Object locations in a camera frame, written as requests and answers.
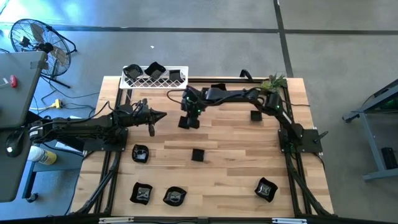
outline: white tray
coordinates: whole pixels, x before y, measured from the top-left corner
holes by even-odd
[[[188,85],[188,66],[165,66],[164,72],[157,80],[152,80],[147,74],[140,75],[135,79],[130,79],[122,72],[122,79],[120,81],[120,89],[135,89],[135,88],[165,88],[165,89],[185,89]],[[169,79],[169,70],[180,70],[181,80],[172,81]]]

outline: wooden table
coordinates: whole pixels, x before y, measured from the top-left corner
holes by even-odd
[[[288,78],[290,100],[293,104],[308,104],[302,78]],[[114,105],[119,77],[104,77],[97,110],[110,101]],[[194,83],[193,87],[209,87],[210,83]],[[258,84],[227,84],[227,90],[241,90]],[[262,122],[250,121],[253,105],[225,103],[207,107],[199,117],[199,129],[178,128],[178,120],[185,113],[180,105],[166,97],[167,90],[137,90],[132,102],[147,98],[155,110],[167,116],[155,125],[155,137],[147,126],[129,128],[126,151],[122,153],[113,203],[113,216],[154,217],[292,217],[292,199],[284,155],[280,153],[278,121],[266,114]],[[181,99],[182,92],[171,97]],[[101,114],[108,114],[105,109]],[[310,108],[293,106],[294,119],[304,128],[312,128]],[[150,150],[146,164],[132,160],[132,148],[144,144]],[[191,161],[192,149],[205,150],[205,161]],[[87,158],[80,171],[71,211],[87,201],[100,181],[104,152]],[[313,154],[302,154],[307,185],[325,209],[333,212],[325,173],[320,160]],[[277,184],[279,189],[269,203],[258,197],[254,189],[261,177]],[[148,205],[130,202],[136,182],[154,187]],[[179,207],[171,207],[162,200],[171,186],[185,189],[188,194]],[[302,193],[297,187],[302,211]],[[105,190],[103,206],[108,190]]]

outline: black block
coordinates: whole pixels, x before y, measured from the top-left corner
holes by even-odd
[[[394,155],[394,150],[391,147],[384,147],[381,149],[386,169],[395,169],[398,167],[397,159]]]
[[[251,121],[262,121],[262,114],[260,111],[250,111]]]
[[[180,121],[178,122],[178,127],[183,129],[189,129],[188,118],[181,116]]]
[[[205,151],[202,149],[193,149],[192,158],[193,161],[203,162],[205,156]]]

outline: gray metal frame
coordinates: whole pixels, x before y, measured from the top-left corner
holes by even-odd
[[[381,93],[374,99],[369,100],[368,102],[366,102],[364,105],[362,105],[360,108],[356,109],[355,111],[351,111],[350,113],[343,116],[343,120],[347,123],[351,122],[355,118],[360,118],[360,120],[362,121],[362,124],[363,124],[366,138],[368,139],[369,145],[370,145],[372,153],[373,153],[374,160],[377,165],[378,171],[363,175],[364,180],[373,180],[373,179],[381,179],[381,178],[386,178],[386,177],[398,176],[398,168],[395,168],[395,169],[387,169],[386,168],[382,154],[374,140],[374,135],[373,135],[371,126],[369,125],[369,121],[367,119],[367,114],[366,114],[369,110],[377,108],[379,105],[381,105],[387,101],[390,101],[393,98],[398,96],[397,81],[398,80],[396,80],[393,83],[391,83],[390,85],[384,87],[382,89],[382,90],[385,90],[384,93]]]

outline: concrete floor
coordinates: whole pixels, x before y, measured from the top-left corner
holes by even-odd
[[[280,0],[286,29],[396,30],[398,2],[391,0]],[[183,1],[10,1],[0,22],[24,17],[50,24],[121,27],[277,28],[271,0]],[[3,30],[2,48],[12,50]],[[74,41],[68,72],[59,80],[77,96],[100,90],[104,75],[120,75],[123,65],[188,65],[194,76],[238,76],[242,68],[253,76],[284,72],[277,34],[199,34],[145,32],[62,32]],[[355,110],[384,85],[397,78],[398,36],[287,35],[294,77],[303,77],[314,123],[329,131],[323,140],[326,177],[335,213],[342,217],[398,222],[398,177],[364,182],[376,170],[361,124],[346,124],[341,116]],[[50,91],[40,82],[35,96]],[[95,106],[96,96],[66,102]],[[86,117],[87,110],[52,110],[50,116]],[[70,203],[77,173],[53,172],[39,177],[34,191],[40,200],[20,199],[0,204],[0,219],[63,215]]]

